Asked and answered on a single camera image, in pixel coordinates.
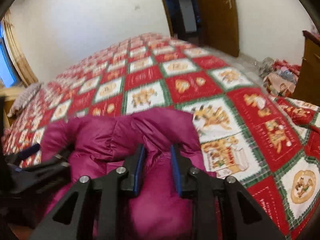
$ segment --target curtain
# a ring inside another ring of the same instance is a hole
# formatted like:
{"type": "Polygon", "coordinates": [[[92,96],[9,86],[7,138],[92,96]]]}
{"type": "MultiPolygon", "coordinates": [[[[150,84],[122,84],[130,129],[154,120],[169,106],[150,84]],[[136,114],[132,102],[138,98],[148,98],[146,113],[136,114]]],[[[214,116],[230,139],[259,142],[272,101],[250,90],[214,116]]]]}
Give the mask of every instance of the curtain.
{"type": "Polygon", "coordinates": [[[8,49],[12,63],[20,76],[24,86],[38,82],[37,77],[30,68],[30,65],[23,54],[15,35],[15,29],[11,22],[10,11],[7,11],[1,21],[3,35],[5,36],[6,47],[8,49]]]}

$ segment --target floor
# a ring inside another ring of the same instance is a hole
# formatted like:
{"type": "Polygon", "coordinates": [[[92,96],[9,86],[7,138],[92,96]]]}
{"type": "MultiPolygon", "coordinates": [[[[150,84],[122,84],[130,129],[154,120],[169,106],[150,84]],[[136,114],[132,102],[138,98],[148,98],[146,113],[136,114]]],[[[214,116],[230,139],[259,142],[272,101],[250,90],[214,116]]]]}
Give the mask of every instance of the floor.
{"type": "Polygon", "coordinates": [[[235,58],[217,49],[213,49],[210,47],[203,47],[203,48],[210,51],[214,56],[221,58],[230,66],[245,73],[246,76],[250,78],[255,84],[263,88],[263,80],[262,78],[259,77],[259,71],[258,71],[259,62],[255,61],[254,59],[244,54],[240,54],[238,58],[235,58]]]}

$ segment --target bed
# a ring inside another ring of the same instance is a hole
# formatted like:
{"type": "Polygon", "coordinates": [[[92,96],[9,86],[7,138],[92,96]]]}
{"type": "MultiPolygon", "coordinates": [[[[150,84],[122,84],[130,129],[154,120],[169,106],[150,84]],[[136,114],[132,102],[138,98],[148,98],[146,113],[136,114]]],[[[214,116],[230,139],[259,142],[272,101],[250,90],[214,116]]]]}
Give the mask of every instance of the bed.
{"type": "MultiPolygon", "coordinates": [[[[319,203],[320,108],[268,96],[185,41],[146,33],[66,69],[6,132],[4,152],[40,143],[48,124],[61,119],[155,106],[193,113],[206,170],[235,176],[288,239],[298,237],[319,203]]],[[[39,151],[21,166],[40,162],[39,151]]]]}

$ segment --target white wall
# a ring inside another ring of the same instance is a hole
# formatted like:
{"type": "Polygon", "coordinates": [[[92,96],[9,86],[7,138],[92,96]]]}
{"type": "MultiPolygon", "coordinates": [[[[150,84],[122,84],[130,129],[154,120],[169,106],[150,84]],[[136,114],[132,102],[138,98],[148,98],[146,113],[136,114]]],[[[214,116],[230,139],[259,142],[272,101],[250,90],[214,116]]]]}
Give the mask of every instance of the white wall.
{"type": "Polygon", "coordinates": [[[186,32],[196,32],[196,18],[193,12],[192,1],[179,0],[179,3],[186,32]]]}
{"type": "Polygon", "coordinates": [[[17,37],[40,81],[115,42],[170,34],[162,0],[16,0],[17,37]]]}
{"type": "Polygon", "coordinates": [[[311,19],[299,0],[236,0],[240,50],[262,61],[265,57],[301,64],[303,30],[311,19]]]}

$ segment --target wooden door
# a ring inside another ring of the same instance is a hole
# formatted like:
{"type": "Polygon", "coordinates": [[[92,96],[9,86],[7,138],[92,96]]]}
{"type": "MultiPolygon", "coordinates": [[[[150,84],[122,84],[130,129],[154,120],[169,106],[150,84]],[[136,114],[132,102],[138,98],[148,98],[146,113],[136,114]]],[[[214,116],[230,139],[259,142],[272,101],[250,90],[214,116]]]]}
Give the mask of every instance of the wooden door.
{"type": "Polygon", "coordinates": [[[235,0],[197,0],[204,44],[239,56],[238,14],[235,0]]]}

